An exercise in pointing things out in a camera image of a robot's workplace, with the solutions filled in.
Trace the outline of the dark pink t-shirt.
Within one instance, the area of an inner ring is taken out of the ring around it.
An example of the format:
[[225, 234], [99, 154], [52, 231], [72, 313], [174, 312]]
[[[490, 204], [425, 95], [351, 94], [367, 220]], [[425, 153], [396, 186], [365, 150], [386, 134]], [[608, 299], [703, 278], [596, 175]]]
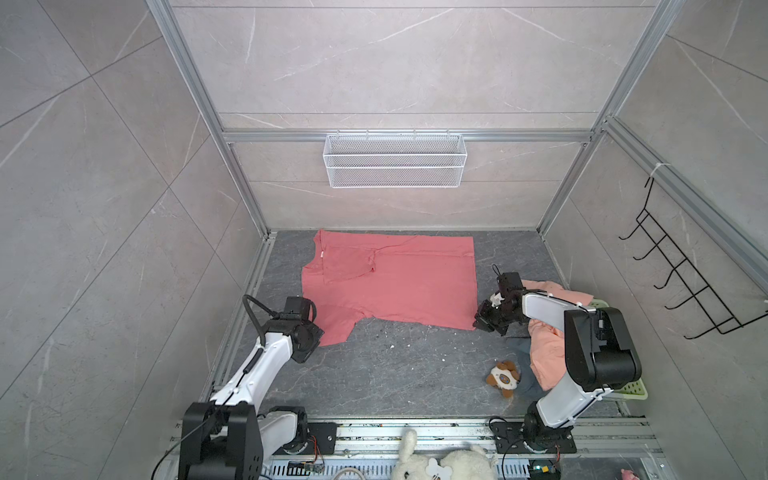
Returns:
[[478, 306], [470, 237], [320, 230], [302, 269], [322, 346], [341, 344], [363, 319], [472, 330]]

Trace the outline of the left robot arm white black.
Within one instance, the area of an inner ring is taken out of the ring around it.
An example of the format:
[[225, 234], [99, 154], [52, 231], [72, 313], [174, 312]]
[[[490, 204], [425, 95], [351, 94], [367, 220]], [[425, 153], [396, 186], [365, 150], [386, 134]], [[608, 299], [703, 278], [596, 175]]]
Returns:
[[257, 342], [219, 391], [184, 413], [179, 479], [258, 479], [274, 453], [300, 453], [312, 443], [304, 408], [274, 407], [265, 414], [259, 409], [283, 366], [306, 362], [319, 346], [317, 308], [301, 296], [287, 297], [281, 312], [249, 294], [242, 303]]

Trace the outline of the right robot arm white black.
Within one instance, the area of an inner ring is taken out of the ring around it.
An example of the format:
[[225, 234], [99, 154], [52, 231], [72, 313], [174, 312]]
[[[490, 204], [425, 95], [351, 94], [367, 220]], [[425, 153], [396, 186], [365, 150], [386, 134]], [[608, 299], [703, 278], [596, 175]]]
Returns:
[[571, 431], [595, 403], [640, 379], [642, 366], [620, 310], [552, 282], [497, 275], [498, 290], [478, 307], [474, 325], [504, 334], [514, 323], [530, 334], [530, 366], [545, 394], [513, 423], [489, 424], [501, 453], [574, 452]]

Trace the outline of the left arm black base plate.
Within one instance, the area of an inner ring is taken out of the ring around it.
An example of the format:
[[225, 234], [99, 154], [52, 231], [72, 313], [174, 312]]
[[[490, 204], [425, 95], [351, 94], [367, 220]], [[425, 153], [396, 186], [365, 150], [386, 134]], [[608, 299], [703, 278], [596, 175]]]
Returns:
[[339, 425], [333, 422], [300, 424], [296, 437], [278, 450], [287, 455], [331, 455], [335, 452]]

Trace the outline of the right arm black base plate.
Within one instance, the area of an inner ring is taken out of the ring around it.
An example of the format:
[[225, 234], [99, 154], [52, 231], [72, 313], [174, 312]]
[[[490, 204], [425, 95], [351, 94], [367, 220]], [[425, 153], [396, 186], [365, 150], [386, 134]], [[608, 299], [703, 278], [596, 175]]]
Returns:
[[488, 428], [494, 438], [496, 452], [507, 454], [575, 454], [577, 447], [572, 428], [553, 429], [527, 425], [525, 422], [493, 418]]

